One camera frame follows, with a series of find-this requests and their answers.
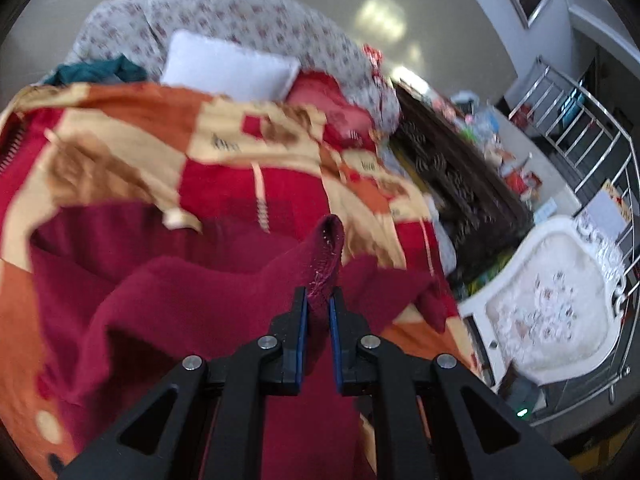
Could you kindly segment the orange red patterned blanket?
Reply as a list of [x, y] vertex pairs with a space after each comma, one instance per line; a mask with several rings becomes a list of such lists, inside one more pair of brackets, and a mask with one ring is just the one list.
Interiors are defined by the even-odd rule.
[[[431, 211], [413, 182], [384, 166], [382, 133], [371, 131], [374, 153], [339, 152], [323, 140], [325, 125], [312, 105], [152, 82], [29, 87], [2, 112], [1, 439], [31, 476], [54, 478], [80, 451], [44, 378], [28, 246], [64, 208], [142, 203], [171, 230], [230, 219], [293, 238], [333, 216], [345, 234], [343, 262], [371, 255], [382, 268], [425, 266], [447, 283]], [[476, 367], [451, 298], [442, 330], [415, 306], [371, 328], [414, 356], [449, 352]]]

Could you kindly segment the white ornate chair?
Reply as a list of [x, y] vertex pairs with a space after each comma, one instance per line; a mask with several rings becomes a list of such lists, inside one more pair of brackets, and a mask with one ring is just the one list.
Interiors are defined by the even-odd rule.
[[459, 313], [476, 328], [495, 382], [515, 367], [548, 385], [587, 375], [610, 355], [625, 288], [620, 248], [582, 219], [555, 216]]

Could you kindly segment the red embroidered pillow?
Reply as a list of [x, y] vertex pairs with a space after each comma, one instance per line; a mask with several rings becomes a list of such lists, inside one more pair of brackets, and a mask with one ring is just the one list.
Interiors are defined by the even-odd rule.
[[297, 75], [286, 102], [312, 105], [326, 115], [323, 140], [332, 148], [375, 152], [371, 136], [374, 121], [370, 113], [345, 98], [340, 84], [331, 75], [303, 70]]

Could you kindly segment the white pillow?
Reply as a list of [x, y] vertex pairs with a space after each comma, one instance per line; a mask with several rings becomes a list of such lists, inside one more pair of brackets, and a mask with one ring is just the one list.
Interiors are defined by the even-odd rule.
[[160, 83], [241, 102], [283, 101], [299, 70], [297, 58], [180, 29], [171, 36]]

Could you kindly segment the dark carved wooden headboard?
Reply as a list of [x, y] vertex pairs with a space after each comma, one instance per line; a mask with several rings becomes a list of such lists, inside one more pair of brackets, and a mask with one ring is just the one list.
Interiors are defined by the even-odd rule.
[[533, 214], [441, 114], [399, 84], [395, 91], [400, 119], [390, 148], [439, 206], [457, 256], [449, 283], [472, 281], [520, 244], [534, 225]]

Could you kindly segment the teal cloth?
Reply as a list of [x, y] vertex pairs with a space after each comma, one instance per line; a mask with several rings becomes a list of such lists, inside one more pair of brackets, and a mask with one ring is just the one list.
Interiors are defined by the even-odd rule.
[[148, 80], [146, 70], [131, 62], [125, 55], [109, 60], [92, 60], [59, 65], [43, 84], [55, 87], [69, 86], [76, 82], [90, 84], [132, 84]]

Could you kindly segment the floral quilt bundle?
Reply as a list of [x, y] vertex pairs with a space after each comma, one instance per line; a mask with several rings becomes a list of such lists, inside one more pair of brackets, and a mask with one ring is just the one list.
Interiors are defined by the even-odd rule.
[[345, 98], [367, 110], [378, 130], [393, 133], [398, 126], [396, 92], [374, 76], [363, 47], [296, 0], [106, 0], [88, 15], [65, 61], [125, 55], [157, 80], [177, 29], [297, 58], [304, 70], [336, 79]]

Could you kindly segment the maroon fleece garment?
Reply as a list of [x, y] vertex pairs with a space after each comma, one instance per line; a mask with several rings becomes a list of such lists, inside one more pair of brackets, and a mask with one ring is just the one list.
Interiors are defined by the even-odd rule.
[[454, 304], [425, 266], [382, 268], [375, 256], [342, 261], [341, 221], [326, 216], [293, 238], [254, 224], [207, 219], [166, 228], [142, 203], [67, 207], [29, 237], [32, 279], [47, 346], [44, 378], [82, 450], [185, 356], [228, 356], [287, 311], [297, 287], [310, 302], [308, 377], [297, 398], [267, 405], [267, 479], [367, 479], [354, 404], [334, 386], [326, 303], [382, 330], [415, 306], [438, 330]]

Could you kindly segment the metal rack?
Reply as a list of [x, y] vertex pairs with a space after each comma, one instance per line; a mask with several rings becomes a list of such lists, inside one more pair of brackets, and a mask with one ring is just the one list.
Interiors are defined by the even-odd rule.
[[620, 114], [600, 100], [599, 69], [570, 78], [537, 58], [521, 99], [508, 117], [538, 148], [561, 183], [541, 205], [590, 222], [622, 253], [626, 287], [613, 349], [595, 370], [544, 388], [546, 405], [533, 417], [550, 424], [574, 411], [606, 416], [639, 392], [639, 159]]

